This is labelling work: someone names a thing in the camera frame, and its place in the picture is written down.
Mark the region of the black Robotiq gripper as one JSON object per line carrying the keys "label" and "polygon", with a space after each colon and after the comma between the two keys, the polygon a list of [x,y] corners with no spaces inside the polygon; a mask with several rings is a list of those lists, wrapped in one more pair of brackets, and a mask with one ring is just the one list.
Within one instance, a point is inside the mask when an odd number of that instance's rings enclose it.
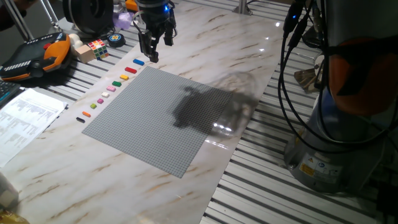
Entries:
{"label": "black Robotiq gripper", "polygon": [[158,39],[152,39],[152,33],[165,32],[164,42],[167,46],[173,46],[176,21],[174,16],[175,4],[171,0],[136,0],[141,18],[146,24],[144,31],[139,31],[139,44],[141,52],[151,62],[159,61],[159,53],[156,51]]}

